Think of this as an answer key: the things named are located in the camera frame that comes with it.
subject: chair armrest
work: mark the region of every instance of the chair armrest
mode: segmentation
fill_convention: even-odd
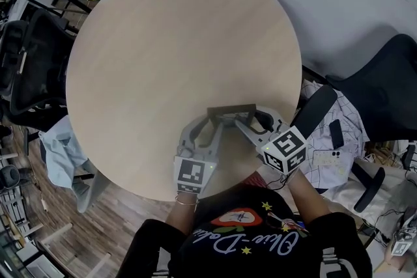
[[[27,128],[23,129],[23,153],[29,156],[29,143],[39,138],[39,132],[29,133]]]
[[[298,112],[291,125],[296,126],[307,139],[326,116],[337,98],[338,95],[333,88],[323,85]]]
[[[364,194],[359,198],[358,202],[354,205],[354,210],[357,212],[363,212],[373,200],[377,194],[379,188],[385,179],[385,170],[381,167],[378,169],[374,178],[370,177],[357,163],[353,163],[352,173],[359,181],[365,186]]]

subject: floor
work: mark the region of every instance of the floor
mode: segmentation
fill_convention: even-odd
[[[172,203],[144,199],[111,184],[99,201],[85,214],[79,214],[72,192],[48,180],[39,142],[31,142],[29,157],[24,156],[22,143],[22,131],[14,126],[14,138],[7,147],[19,157],[11,163],[17,167],[32,165],[33,182],[37,183],[37,186],[30,184],[22,188],[28,220],[33,225],[44,224],[35,239],[42,240],[72,223],[71,230],[51,243],[52,253],[78,278],[85,277],[106,253],[110,253],[111,258],[97,277],[115,277],[136,230],[148,218],[164,220]],[[41,198],[48,205],[48,212],[44,211]]]

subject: light wood table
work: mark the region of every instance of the light wood table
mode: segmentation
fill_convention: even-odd
[[[208,107],[259,104],[290,122],[301,85],[293,26],[277,0],[101,0],[71,52],[66,99],[84,152],[111,181],[172,201],[182,129]],[[205,195],[260,161],[236,130]]]

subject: office chair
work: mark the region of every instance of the office chair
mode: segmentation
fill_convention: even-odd
[[[33,14],[22,41],[18,54],[6,54],[2,63],[5,70],[15,71],[10,112],[19,115],[36,106],[66,105],[66,67],[75,37],[40,9]]]
[[[319,126],[337,98],[338,95],[330,86],[323,85],[297,113],[291,126],[296,126],[303,137],[308,138]]]
[[[396,35],[361,70],[347,79],[326,76],[358,110],[373,142],[417,139],[417,43]],[[383,168],[374,178],[359,165],[353,174],[366,187],[354,209],[362,212],[385,178]]]
[[[19,169],[13,165],[7,165],[0,169],[0,191],[12,189],[19,184]]]
[[[68,114],[65,107],[52,107],[49,109],[35,109],[32,112],[26,111],[19,115],[13,115],[10,112],[7,101],[1,100],[1,109],[3,115],[16,125],[35,128],[42,132],[47,132],[59,120]],[[23,129],[23,151],[26,156],[29,155],[29,142],[39,138],[39,132],[29,133],[27,128]],[[46,163],[46,150],[42,142],[40,142],[40,156],[42,161]],[[84,213],[97,197],[110,184],[110,180],[106,178],[97,168],[87,160],[81,166],[88,174],[77,175],[73,179],[72,191],[77,199],[78,212]],[[83,181],[90,180],[91,184],[86,184]]]

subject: black office chair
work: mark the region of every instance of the black office chair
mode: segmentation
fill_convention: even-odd
[[[326,76],[358,110],[373,142],[417,139],[417,43],[396,35],[361,70],[344,80]],[[353,174],[366,187],[354,209],[362,212],[385,178],[380,168],[374,178],[359,165]]]
[[[35,12],[23,36],[19,57],[9,56],[3,65],[17,69],[11,88],[12,114],[46,104],[66,105],[66,67],[74,41],[51,14]]]

